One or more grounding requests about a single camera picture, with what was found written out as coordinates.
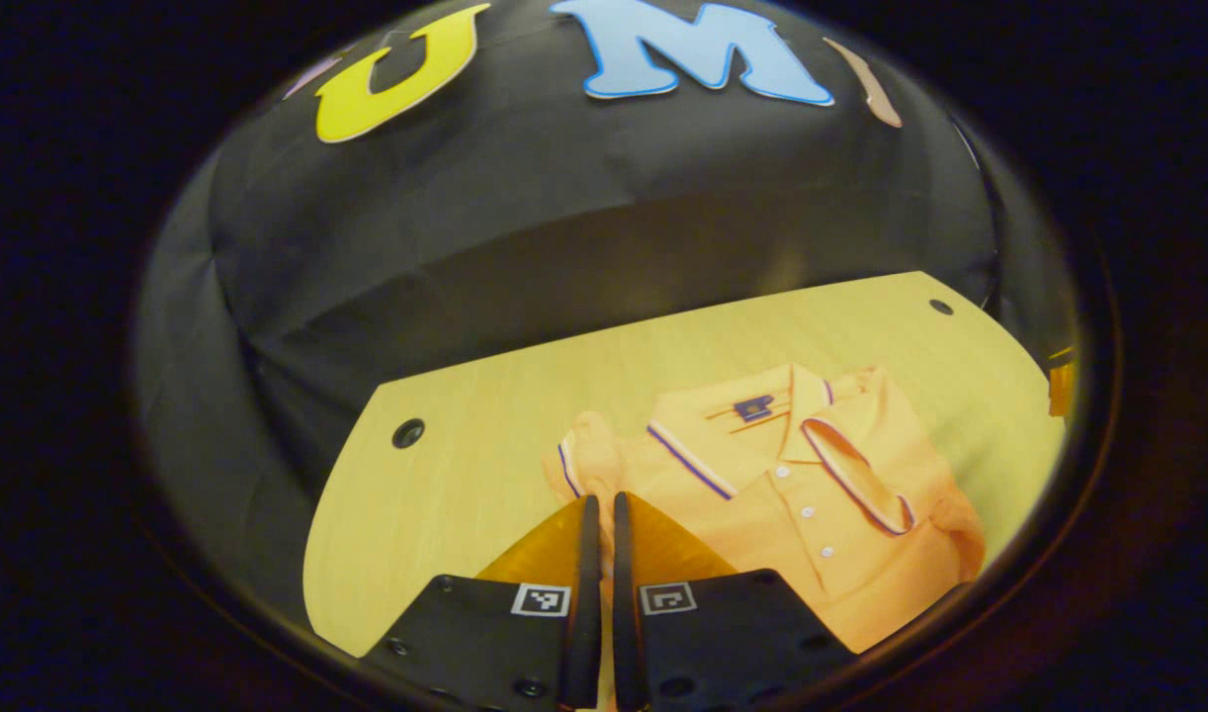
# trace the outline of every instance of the polo shirt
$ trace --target polo shirt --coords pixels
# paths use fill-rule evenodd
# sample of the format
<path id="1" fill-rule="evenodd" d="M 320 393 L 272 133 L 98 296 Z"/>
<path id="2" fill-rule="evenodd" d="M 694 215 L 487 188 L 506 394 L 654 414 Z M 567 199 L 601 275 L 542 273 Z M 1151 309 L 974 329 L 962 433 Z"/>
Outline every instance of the polo shirt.
<path id="1" fill-rule="evenodd" d="M 586 411 L 544 473 L 561 500 L 599 497 L 606 590 L 612 497 L 634 492 L 737 571 L 774 568 L 854 653 L 982 567 L 974 506 L 879 366 L 666 393 L 638 438 Z"/>

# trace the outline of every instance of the screw hole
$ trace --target screw hole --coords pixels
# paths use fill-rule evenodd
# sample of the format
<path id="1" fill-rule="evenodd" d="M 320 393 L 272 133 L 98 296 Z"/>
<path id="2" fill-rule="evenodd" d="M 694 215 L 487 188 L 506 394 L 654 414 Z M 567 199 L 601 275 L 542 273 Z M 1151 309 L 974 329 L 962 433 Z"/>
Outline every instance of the screw hole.
<path id="1" fill-rule="evenodd" d="M 780 693 L 784 693 L 784 688 L 779 685 L 768 687 L 766 690 L 762 690 L 762 693 L 757 693 L 750 697 L 749 704 L 766 702 L 767 699 L 776 697 L 776 695 Z"/>
<path id="2" fill-rule="evenodd" d="M 538 681 L 517 681 L 512 687 L 517 690 L 518 695 L 522 695 L 522 697 L 538 699 L 541 697 L 541 695 L 547 694 L 547 685 L 541 684 Z"/>
<path id="3" fill-rule="evenodd" d="M 434 687 L 432 689 L 429 689 L 428 691 L 430 694 L 436 694 L 437 697 L 448 699 L 448 700 L 451 700 L 451 702 L 460 702 L 460 699 L 455 697 L 451 693 L 447 693 L 447 690 L 445 690 L 445 689 L 442 689 L 440 687 Z"/>
<path id="4" fill-rule="evenodd" d="M 406 423 L 397 426 L 396 432 L 393 433 L 393 446 L 397 450 L 405 450 L 406 447 L 414 445 L 419 438 L 423 438 L 423 434 L 424 422 L 419 418 L 411 418 L 410 421 L 406 421 Z"/>
<path id="5" fill-rule="evenodd" d="M 818 653 L 821 649 L 829 648 L 831 643 L 834 643 L 834 641 L 831 641 L 829 636 L 814 635 L 803 639 L 798 644 L 798 648 L 806 649 L 807 653 Z"/>
<path id="6" fill-rule="evenodd" d="M 696 689 L 696 683 L 689 681 L 686 677 L 670 677 L 670 679 L 663 682 L 657 689 L 661 694 L 667 695 L 667 697 L 681 697 Z"/>
<path id="7" fill-rule="evenodd" d="M 395 655 L 408 655 L 411 653 L 411 649 L 406 648 L 406 643 L 401 638 L 390 637 L 384 641 L 384 644 L 387 644 Z"/>

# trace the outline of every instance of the light wood surface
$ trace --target light wood surface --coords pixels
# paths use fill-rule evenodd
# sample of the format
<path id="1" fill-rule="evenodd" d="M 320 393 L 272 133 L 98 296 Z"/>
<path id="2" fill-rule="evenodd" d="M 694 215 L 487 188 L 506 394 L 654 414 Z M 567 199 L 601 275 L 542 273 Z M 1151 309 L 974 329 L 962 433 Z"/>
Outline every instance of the light wood surface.
<path id="1" fill-rule="evenodd" d="M 956 311 L 946 316 L 930 299 Z M 558 510 L 541 474 L 582 410 L 618 436 L 655 396 L 796 361 L 884 365 L 987 528 L 988 563 L 1051 477 L 1064 423 L 1047 378 L 974 303 L 923 272 L 722 303 L 469 361 L 377 388 L 314 515 L 302 572 L 314 631 L 361 656 L 437 573 L 475 577 Z M 416 445 L 397 426 L 426 423 Z"/>

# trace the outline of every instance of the striped collar trim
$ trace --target striped collar trim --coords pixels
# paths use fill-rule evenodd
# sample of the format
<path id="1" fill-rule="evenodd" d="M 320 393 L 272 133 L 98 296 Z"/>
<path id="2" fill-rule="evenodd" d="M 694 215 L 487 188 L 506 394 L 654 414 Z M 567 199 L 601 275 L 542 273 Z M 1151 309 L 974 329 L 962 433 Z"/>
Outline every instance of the striped collar trim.
<path id="1" fill-rule="evenodd" d="M 699 481 L 703 481 L 710 490 L 718 492 L 719 497 L 731 499 L 731 497 L 739 494 L 739 491 L 734 486 L 731 486 L 725 479 L 714 474 L 714 470 L 708 464 L 704 464 L 699 457 L 696 457 L 693 452 L 687 450 L 684 442 L 680 442 L 679 438 L 673 436 L 673 433 L 668 432 L 661 423 L 649 421 L 649 434 L 652 434 L 652 438 L 657 438 L 661 445 L 667 446 L 667 450 L 670 450 L 670 455 L 675 456 L 687 471 L 698 476 Z"/>
<path id="2" fill-rule="evenodd" d="M 577 484 L 577 475 L 574 473 L 574 452 L 571 433 L 556 446 L 559 451 L 559 471 L 564 474 L 564 481 L 569 484 L 569 490 L 574 491 L 574 497 L 582 496 L 582 487 Z"/>
<path id="3" fill-rule="evenodd" d="M 876 522 L 879 523 L 881 527 L 884 527 L 884 531 L 888 531 L 889 533 L 895 533 L 895 536 L 905 536 L 908 531 L 912 531 L 912 527 L 916 527 L 917 519 L 916 514 L 912 513 L 912 505 L 907 502 L 906 497 L 898 494 L 898 492 L 892 492 L 892 494 L 894 494 L 894 497 L 898 497 L 899 502 L 902 503 L 902 510 L 904 513 L 906 513 L 906 522 L 899 525 L 898 522 L 892 521 L 889 515 L 884 514 L 883 506 L 879 505 L 883 503 L 875 502 L 873 497 L 870 497 L 866 492 L 863 491 L 860 486 L 858 486 L 852 474 L 847 473 L 842 468 L 842 465 L 837 463 L 837 459 L 835 457 L 829 457 L 824 453 L 823 448 L 820 448 L 819 446 L 819 442 L 815 442 L 817 438 L 813 438 L 811 434 L 811 427 L 808 427 L 811 426 L 811 423 L 819 423 L 831 429 L 831 432 L 837 433 L 837 438 L 842 438 L 846 445 L 852 447 L 854 455 L 858 456 L 858 458 L 861 459 L 864 464 L 869 465 L 869 469 L 871 470 L 872 464 L 869 463 L 867 456 L 863 455 L 860 450 L 854 447 L 853 442 L 849 441 L 849 438 L 846 438 L 846 434 L 842 433 L 841 429 L 836 424 L 831 423 L 829 419 L 807 418 L 806 421 L 802 421 L 802 434 L 803 436 L 807 438 L 807 442 L 811 442 L 811 447 L 813 448 L 813 451 L 815 451 L 815 453 L 819 455 L 819 458 L 823 461 L 824 467 L 829 469 L 829 473 L 831 473 L 831 475 L 834 475 L 835 479 L 837 479 L 843 490 L 848 492 L 849 496 L 854 497 L 854 499 L 856 499 L 858 503 L 860 503 L 860 505 L 863 505 L 863 510 L 865 510 L 865 513 L 871 515 L 872 519 L 876 519 Z"/>

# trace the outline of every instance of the letter m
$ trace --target letter m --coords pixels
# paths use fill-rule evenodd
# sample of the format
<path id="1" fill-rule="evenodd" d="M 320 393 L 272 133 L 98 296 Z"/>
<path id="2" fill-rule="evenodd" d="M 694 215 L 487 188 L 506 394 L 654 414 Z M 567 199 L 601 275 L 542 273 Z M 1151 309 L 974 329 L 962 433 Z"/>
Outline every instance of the letter m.
<path id="1" fill-rule="evenodd" d="M 551 12 L 571 13 L 585 29 L 599 64 L 599 73 L 585 82 L 586 94 L 597 99 L 663 94 L 679 86 L 679 76 L 655 66 L 647 46 L 709 89 L 726 86 L 739 52 L 748 64 L 741 82 L 756 93 L 821 106 L 834 103 L 776 34 L 776 23 L 761 15 L 705 4 L 689 23 L 640 0 L 563 0 Z"/>

